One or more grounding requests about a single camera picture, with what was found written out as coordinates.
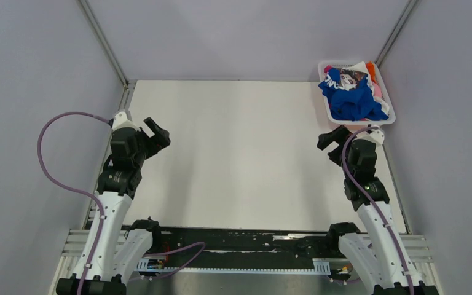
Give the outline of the blue graphic t-shirt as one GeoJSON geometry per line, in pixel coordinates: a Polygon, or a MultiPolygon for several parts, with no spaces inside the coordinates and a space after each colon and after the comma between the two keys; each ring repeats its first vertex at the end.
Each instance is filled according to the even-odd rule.
{"type": "Polygon", "coordinates": [[[326,97],[333,119],[382,121],[389,115],[374,101],[368,76],[345,68],[332,67],[318,87],[326,97]]]}

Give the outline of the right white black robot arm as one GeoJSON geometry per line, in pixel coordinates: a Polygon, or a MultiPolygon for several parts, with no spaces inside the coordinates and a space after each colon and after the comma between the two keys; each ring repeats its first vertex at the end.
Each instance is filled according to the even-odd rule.
{"type": "Polygon", "coordinates": [[[376,175],[376,149],[383,142],[384,133],[374,125],[356,132],[341,125],[319,135],[318,149],[337,144],[328,157],[342,169],[345,196],[370,238],[365,243],[352,222],[333,224],[327,250],[348,259],[368,294],[438,294],[411,261],[396,230],[387,190],[376,175]]]}

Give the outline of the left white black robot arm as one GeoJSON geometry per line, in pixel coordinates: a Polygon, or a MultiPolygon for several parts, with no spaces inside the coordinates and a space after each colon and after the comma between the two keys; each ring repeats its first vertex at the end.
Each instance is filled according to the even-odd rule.
{"type": "Polygon", "coordinates": [[[168,131],[150,117],[144,123],[152,136],[136,126],[127,111],[117,112],[109,121],[111,153],[93,195],[98,213],[73,272],[58,280],[57,294],[126,294],[130,275],[142,255],[156,254],[163,248],[159,224],[150,219],[135,221],[127,241],[118,245],[123,221],[142,180],[143,163],[170,145],[168,131]]]}

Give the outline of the white plastic laundry basket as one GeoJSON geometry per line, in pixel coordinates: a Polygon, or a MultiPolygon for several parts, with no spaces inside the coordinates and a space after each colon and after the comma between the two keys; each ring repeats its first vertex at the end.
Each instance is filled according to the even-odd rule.
{"type": "MultiPolygon", "coordinates": [[[[353,66],[355,64],[357,64],[357,63],[352,63],[352,62],[349,62],[349,61],[321,61],[321,62],[319,62],[319,64],[318,64],[318,74],[319,74],[320,82],[322,82],[324,77],[325,77],[324,68],[326,66],[332,66],[332,67],[335,67],[335,68],[346,68],[346,67],[353,66]]],[[[376,75],[377,75],[377,79],[379,81],[379,86],[382,90],[382,95],[383,95],[382,98],[385,100],[385,102],[390,107],[390,110],[389,110],[389,113],[388,113],[389,119],[382,120],[382,121],[362,120],[362,121],[355,121],[355,122],[333,119],[332,116],[331,116],[331,113],[330,113],[330,108],[329,108],[328,101],[327,101],[326,97],[323,96],[323,101],[325,103],[325,108],[326,108],[326,112],[327,112],[329,121],[334,123],[334,124],[349,125],[349,126],[354,126],[354,127],[355,126],[359,127],[359,126],[363,126],[363,125],[367,125],[367,124],[378,124],[378,125],[392,124],[396,119],[395,111],[393,109],[390,97],[388,95],[388,92],[387,92],[386,87],[384,85],[384,81],[382,80],[382,77],[380,75],[380,72],[379,72],[379,69],[378,69],[377,65],[376,65],[376,75]]]]}

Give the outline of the pink t-shirt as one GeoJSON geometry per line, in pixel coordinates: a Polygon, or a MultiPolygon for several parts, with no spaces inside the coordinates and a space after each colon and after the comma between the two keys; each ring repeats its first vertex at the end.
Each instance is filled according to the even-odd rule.
{"type": "Polygon", "coordinates": [[[382,95],[382,90],[380,86],[376,84],[375,82],[373,82],[372,85],[374,87],[373,97],[382,99],[383,95],[382,95]]]}

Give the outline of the white t-shirt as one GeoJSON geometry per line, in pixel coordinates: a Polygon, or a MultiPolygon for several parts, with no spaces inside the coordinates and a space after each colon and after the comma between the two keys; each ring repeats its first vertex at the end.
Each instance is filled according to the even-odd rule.
{"type": "MultiPolygon", "coordinates": [[[[373,82],[372,82],[372,80],[371,80],[371,78],[370,78],[370,76],[369,76],[369,73],[368,73],[368,70],[367,70],[367,68],[366,68],[366,63],[365,63],[365,62],[362,61],[362,62],[360,62],[360,63],[357,63],[357,64],[353,65],[353,66],[346,67],[345,69],[349,69],[349,70],[352,70],[352,71],[355,71],[355,72],[359,72],[359,73],[362,73],[362,74],[366,74],[366,75],[368,76],[368,82],[367,82],[367,84],[368,84],[369,88],[372,90],[372,96],[373,96],[373,91],[374,91],[374,87],[373,87],[373,85],[372,85],[373,82]]],[[[384,114],[388,115],[388,112],[389,112],[389,110],[390,110],[390,107],[389,107],[389,105],[385,102],[385,100],[384,100],[383,98],[380,99],[380,98],[374,98],[374,97],[373,97],[373,99],[374,99],[374,101],[376,101],[377,103],[380,104],[382,112],[383,112],[384,114]]]]}

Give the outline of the orange t-shirt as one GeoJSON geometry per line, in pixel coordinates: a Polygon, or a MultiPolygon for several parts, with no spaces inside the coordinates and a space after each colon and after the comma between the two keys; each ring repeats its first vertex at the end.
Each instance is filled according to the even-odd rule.
{"type": "Polygon", "coordinates": [[[375,63],[373,63],[371,61],[367,62],[366,63],[366,68],[368,70],[368,73],[369,73],[369,76],[370,76],[372,82],[378,85],[379,81],[378,81],[377,75],[376,75],[376,65],[375,65],[375,63]]]}

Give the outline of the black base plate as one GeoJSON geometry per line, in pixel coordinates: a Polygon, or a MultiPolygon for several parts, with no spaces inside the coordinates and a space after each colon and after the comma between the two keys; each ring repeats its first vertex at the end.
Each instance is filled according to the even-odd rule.
{"type": "Polygon", "coordinates": [[[148,253],[163,253],[165,267],[308,269],[314,259],[347,261],[332,230],[162,227],[148,253]]]}

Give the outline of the aluminium frame rail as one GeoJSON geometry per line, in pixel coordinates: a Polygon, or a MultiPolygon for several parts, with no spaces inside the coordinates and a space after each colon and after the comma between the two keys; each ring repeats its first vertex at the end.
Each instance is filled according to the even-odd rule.
{"type": "MultiPolygon", "coordinates": [[[[70,230],[67,236],[65,245],[63,247],[61,253],[61,261],[59,262],[59,266],[55,275],[57,277],[64,277],[69,276],[71,274],[72,268],[77,264],[77,260],[79,256],[81,256],[82,251],[84,249],[84,245],[88,236],[89,230],[70,230]]],[[[402,234],[401,238],[403,240],[403,245],[406,247],[407,253],[410,255],[411,261],[415,264],[416,269],[418,270],[419,274],[421,274],[422,278],[425,280],[427,285],[435,285],[437,287],[439,293],[444,294],[442,286],[438,280],[436,267],[434,265],[433,258],[431,256],[428,243],[423,235],[412,235],[412,234],[402,234]]],[[[160,257],[151,257],[151,258],[143,258],[149,259],[150,264],[156,266],[156,268],[161,269],[164,267],[164,256],[160,257]]],[[[314,259],[314,260],[321,260],[327,261],[330,263],[331,266],[331,275],[316,275],[319,277],[325,277],[330,279],[332,276],[340,275],[341,277],[334,278],[334,282],[338,282],[339,284],[344,284],[344,281],[347,283],[352,284],[358,282],[358,274],[350,265],[350,262],[332,262],[329,259],[314,259]]],[[[288,275],[288,274],[260,274],[260,275],[288,275]]]]}

